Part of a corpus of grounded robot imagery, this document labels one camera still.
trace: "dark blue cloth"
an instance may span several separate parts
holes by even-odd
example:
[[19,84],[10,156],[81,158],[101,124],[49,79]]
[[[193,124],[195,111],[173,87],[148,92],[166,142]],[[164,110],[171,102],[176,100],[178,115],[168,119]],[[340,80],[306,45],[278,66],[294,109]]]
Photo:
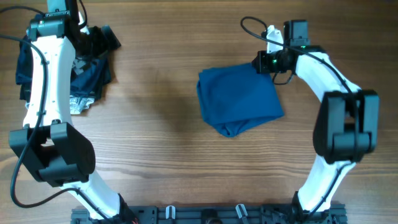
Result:
[[72,72],[70,79],[70,94],[73,96],[90,96],[100,80],[104,78],[104,74],[109,72],[108,59],[94,59],[87,65],[85,71],[79,75]]
[[202,71],[197,92],[203,120],[229,138],[284,115],[270,75],[250,63]]
[[[23,39],[26,41],[30,41],[28,40],[26,35]],[[29,45],[20,42],[15,82],[17,83],[17,85],[21,85],[24,83],[31,83],[32,75],[33,75],[32,49]]]

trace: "cable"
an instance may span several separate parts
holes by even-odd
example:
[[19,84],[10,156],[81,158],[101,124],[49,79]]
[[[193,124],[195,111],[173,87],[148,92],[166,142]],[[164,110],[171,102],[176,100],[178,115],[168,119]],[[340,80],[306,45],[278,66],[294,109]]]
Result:
[[[307,56],[309,56],[309,57],[311,57],[311,58],[313,58],[313,59],[315,59],[315,60],[321,62],[322,64],[324,64],[326,67],[328,67],[328,68],[336,75],[337,79],[339,79],[339,81],[341,82],[341,84],[343,85],[343,87],[347,90],[348,96],[350,97],[349,100],[351,101],[350,103],[351,103],[352,106],[353,106],[354,120],[355,120],[355,124],[354,124],[354,154],[355,154],[355,156],[354,156],[353,160],[355,160],[355,157],[357,156],[356,153],[357,153],[357,151],[358,151],[358,133],[359,133],[358,106],[357,106],[357,104],[356,104],[356,101],[355,101],[355,98],[354,98],[354,94],[353,94],[353,92],[351,91],[351,89],[348,87],[346,81],[341,77],[341,75],[336,71],[335,68],[333,68],[329,63],[326,63],[323,59],[320,59],[320,58],[318,58],[317,56],[314,56],[314,55],[312,55],[312,54],[310,54],[310,53],[307,53],[307,52],[305,52],[305,51],[303,51],[303,50],[296,49],[296,48],[294,48],[294,47],[291,47],[291,46],[288,46],[288,45],[285,45],[285,44],[281,44],[281,43],[278,43],[278,42],[273,41],[273,40],[269,40],[269,39],[264,38],[264,37],[262,37],[262,36],[260,36],[260,35],[258,35],[258,34],[255,34],[255,33],[251,32],[250,30],[248,30],[248,29],[243,25],[243,22],[244,22],[246,19],[252,19],[252,20],[257,21],[257,22],[261,23],[262,25],[264,25],[264,27],[266,28],[266,30],[265,30],[265,35],[264,35],[265,37],[267,36],[268,27],[267,27],[267,24],[266,24],[264,21],[262,21],[262,20],[260,20],[260,19],[258,19],[258,18],[256,18],[256,17],[245,16],[245,17],[243,17],[243,18],[241,19],[241,27],[242,27],[243,30],[246,31],[248,34],[250,34],[250,35],[252,35],[253,37],[256,37],[256,38],[258,38],[258,39],[260,39],[260,40],[263,40],[263,41],[266,41],[266,42],[270,42],[270,43],[272,43],[272,44],[276,44],[276,45],[285,47],[285,48],[287,48],[287,49],[294,50],[294,51],[299,52],[299,53],[301,53],[301,54],[307,55]],[[339,178],[339,176],[340,176],[340,174],[341,174],[341,171],[343,170],[343,168],[344,168],[345,166],[343,166],[343,167],[341,167],[341,169],[337,170],[336,177],[335,177],[335,179],[333,180],[333,182],[331,183],[331,185],[330,185],[328,191],[327,191],[326,194],[323,196],[323,198],[321,199],[321,201],[319,202],[319,204],[317,205],[317,207],[308,215],[308,217],[307,217],[305,220],[308,220],[308,219],[319,209],[319,207],[321,207],[321,205],[325,202],[326,198],[329,196],[331,190],[334,188],[334,186],[335,186],[335,184],[336,184],[336,182],[337,182],[337,180],[338,180],[338,178]]]
[[43,205],[43,204],[49,202],[50,200],[54,199],[55,197],[58,197],[59,195],[65,193],[65,192],[74,191],[74,192],[76,192],[76,194],[81,196],[82,199],[85,202],[87,202],[87,204],[91,208],[93,208],[93,210],[95,212],[97,212],[99,215],[101,215],[107,222],[111,223],[110,220],[106,217],[106,215],[104,215],[99,210],[99,208],[96,208],[94,206],[94,204],[90,200],[88,200],[88,198],[80,191],[80,189],[75,189],[75,188],[63,189],[63,190],[61,190],[61,191],[49,196],[48,198],[46,198],[46,199],[44,199],[44,200],[42,200],[40,202],[32,203],[32,204],[28,204],[28,205],[23,204],[20,201],[18,201],[18,198],[17,198],[17,195],[16,195],[17,175],[18,175],[19,169],[21,168],[21,165],[22,165],[22,162],[23,162],[23,160],[25,158],[25,155],[26,155],[27,151],[29,150],[29,147],[32,144],[32,141],[36,137],[37,130],[40,128],[40,124],[42,122],[43,115],[45,114],[44,106],[45,106],[45,97],[46,97],[46,92],[47,92],[48,69],[47,69],[47,61],[45,59],[45,56],[44,56],[43,52],[41,52],[34,44],[30,43],[29,41],[22,40],[20,38],[8,36],[8,35],[0,34],[0,38],[7,39],[7,40],[15,40],[15,41],[19,41],[21,43],[29,45],[30,47],[32,47],[38,53],[38,55],[40,56],[40,59],[42,61],[42,66],[43,66],[43,85],[42,85],[42,96],[40,98],[39,114],[38,114],[38,117],[37,117],[37,122],[36,122],[36,124],[35,124],[35,126],[33,128],[32,134],[29,136],[29,139],[28,139],[24,149],[22,150],[21,155],[18,158],[17,164],[16,164],[16,166],[14,168],[14,172],[12,174],[11,184],[10,184],[10,194],[11,194],[12,201],[17,206],[19,206],[21,208],[33,208],[33,207],[37,207],[37,206]]
[[5,8],[0,9],[0,14],[6,12],[6,11],[8,11],[8,10],[13,10],[13,9],[26,9],[26,10],[30,10],[30,11],[37,12],[37,13],[39,13],[39,14],[45,16],[45,13],[44,13],[44,12],[42,12],[42,11],[40,11],[40,10],[38,10],[38,9],[34,9],[34,8],[32,8],[32,7],[27,7],[27,6],[10,6],[10,7],[5,7]]
[[286,82],[284,82],[284,83],[276,83],[275,82],[275,78],[276,78],[276,76],[278,76],[278,74],[279,74],[278,72],[275,72],[274,76],[272,77],[272,82],[273,82],[274,85],[286,85],[286,84],[289,84],[290,81],[292,81],[293,76],[294,76],[294,72],[292,72],[292,74],[290,74],[290,77],[287,79]]
[[85,21],[82,24],[79,25],[79,29],[82,29],[85,26],[87,26],[87,12],[86,12],[86,7],[83,4],[83,1],[81,1],[81,0],[79,0],[79,1],[80,1],[80,4],[81,4],[81,7],[83,8],[83,12],[85,13]]

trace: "black mounting base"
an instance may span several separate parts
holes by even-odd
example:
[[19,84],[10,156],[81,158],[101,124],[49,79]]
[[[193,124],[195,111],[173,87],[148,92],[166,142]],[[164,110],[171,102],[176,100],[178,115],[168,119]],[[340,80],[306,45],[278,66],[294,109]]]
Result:
[[[155,206],[130,206],[141,224],[206,224],[202,220],[203,211],[215,210],[223,224],[240,224],[235,207],[177,207],[175,220],[166,220],[165,209]],[[246,206],[249,224],[288,224],[288,214],[291,204],[266,204],[262,206]],[[91,224],[86,209],[72,210],[71,224]],[[322,222],[305,222],[319,224],[347,224],[345,205],[331,205],[329,216]]]

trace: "white clip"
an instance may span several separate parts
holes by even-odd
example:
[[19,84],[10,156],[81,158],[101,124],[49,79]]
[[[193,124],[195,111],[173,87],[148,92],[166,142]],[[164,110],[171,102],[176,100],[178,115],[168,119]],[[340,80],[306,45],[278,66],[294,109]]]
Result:
[[244,204],[239,204],[235,207],[236,213],[238,214],[239,218],[246,217],[248,212],[246,211],[246,207]]
[[170,209],[172,210],[171,219],[175,219],[175,207],[173,205],[169,205],[166,207],[166,219],[170,218]]
[[[267,29],[267,39],[273,40],[273,41],[278,42],[280,44],[284,43],[284,39],[282,37],[281,31],[279,29],[276,29],[274,27],[274,25],[271,25],[271,26],[268,27],[268,29]],[[267,53],[268,54],[276,52],[278,50],[282,50],[282,49],[283,49],[282,46],[267,42]]]

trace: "wooden table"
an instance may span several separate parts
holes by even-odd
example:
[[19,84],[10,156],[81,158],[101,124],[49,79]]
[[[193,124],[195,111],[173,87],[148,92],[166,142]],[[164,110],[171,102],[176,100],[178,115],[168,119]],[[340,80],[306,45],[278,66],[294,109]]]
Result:
[[[3,0],[0,7],[12,4]],[[46,10],[44,0],[20,0]],[[250,62],[265,43],[245,33],[243,16],[282,29],[307,19],[352,82],[381,98],[378,146],[343,181],[334,200],[349,223],[398,222],[398,29],[395,1],[86,0],[91,26],[109,24],[122,43],[111,56],[115,78],[103,99],[73,124],[94,145],[96,168],[130,205],[289,203],[315,158],[312,131],[320,103],[298,78],[277,86],[285,116],[227,139],[203,122],[196,93],[205,68]],[[0,33],[22,37],[31,12],[0,16]],[[260,26],[248,23],[251,29]],[[17,157],[10,130],[26,114],[15,84],[18,44],[0,40],[0,222],[68,223],[79,203],[69,194],[17,208],[9,184]],[[56,192],[23,167],[17,195],[36,202]]]

